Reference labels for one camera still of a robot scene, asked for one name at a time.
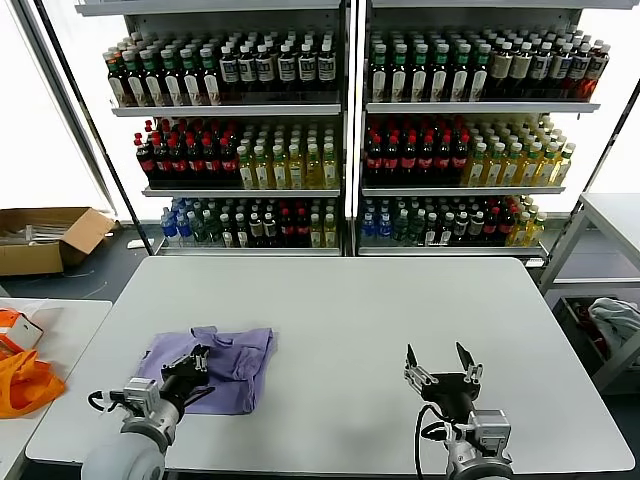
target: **orange bag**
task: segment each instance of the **orange bag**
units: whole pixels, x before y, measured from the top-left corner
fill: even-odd
[[[0,418],[31,413],[64,392],[64,382],[37,356],[28,350],[0,360]]]

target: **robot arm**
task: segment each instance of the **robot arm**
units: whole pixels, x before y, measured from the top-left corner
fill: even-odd
[[[119,435],[94,449],[82,466],[83,480],[159,480],[164,456],[173,445],[176,425],[185,408],[213,391],[197,390],[208,382],[209,347],[197,345],[190,354],[162,368],[162,387],[155,380],[132,378],[123,390],[93,392],[89,403],[111,412],[118,405],[129,416]],[[111,403],[101,407],[96,400]]]
[[[420,397],[429,402],[420,411],[416,424],[415,459],[419,480],[419,439],[442,441],[449,452],[447,480],[498,480],[513,477],[511,458],[505,452],[511,425],[501,410],[476,410],[473,401],[480,394],[482,364],[459,343],[458,356],[464,373],[430,374],[418,365],[408,346],[404,377]],[[432,410],[439,422],[422,429],[422,417]]]

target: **white cloth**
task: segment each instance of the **white cloth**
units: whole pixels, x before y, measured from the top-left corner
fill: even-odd
[[[640,330],[640,310],[635,303],[598,298],[589,307],[589,315],[607,342],[611,355]],[[640,357],[634,364],[640,365]]]

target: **white table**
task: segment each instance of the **white table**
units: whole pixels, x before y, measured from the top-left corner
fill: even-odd
[[[545,294],[551,288],[593,290],[594,288],[640,287],[640,278],[557,278],[580,236],[591,223],[640,270],[640,221],[637,214],[640,194],[583,193],[580,201],[584,208],[574,216],[564,238],[553,251],[551,261],[540,278],[540,291]],[[598,390],[604,391],[610,386],[638,355],[640,355],[640,332],[631,337],[593,375],[593,382]]]
[[[515,472],[635,464],[524,267],[506,258],[145,259],[27,456],[82,462],[121,426],[87,394],[121,388],[155,333],[197,325],[271,326],[278,348],[256,411],[187,415],[169,469],[414,475],[422,403],[403,379],[406,345],[432,372],[459,371],[456,340],[485,365],[477,407],[503,409],[513,425]],[[425,473],[444,473],[441,444],[422,452]]]
[[[111,302],[91,300],[44,300],[0,298],[0,307],[40,310],[29,318],[44,329],[36,349],[38,359],[50,362],[55,374],[65,380],[111,309]],[[68,389],[60,398],[73,395]],[[18,478],[24,449],[49,405],[15,419],[0,420],[0,479]],[[61,432],[58,441],[64,437]]]

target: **display shelf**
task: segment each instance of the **display shelf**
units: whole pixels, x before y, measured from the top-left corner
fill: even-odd
[[[372,0],[374,8],[602,8],[630,10],[638,0]]]
[[[162,246],[158,255],[224,257],[339,257],[339,248],[222,248]]]
[[[184,198],[337,198],[340,189],[330,190],[242,190],[228,189],[153,189],[142,191],[145,197]]]
[[[593,113],[587,102],[397,102],[367,103],[369,113]]]
[[[215,107],[126,107],[112,108],[111,111],[116,117],[263,117],[339,115],[342,107],[340,104],[266,104]]]
[[[533,195],[562,193],[565,187],[393,187],[363,188],[365,197],[463,197],[485,195]]]
[[[545,257],[538,247],[360,247],[358,255],[376,257]]]
[[[76,5],[84,17],[259,10],[335,10],[340,0],[129,0],[92,1]]]

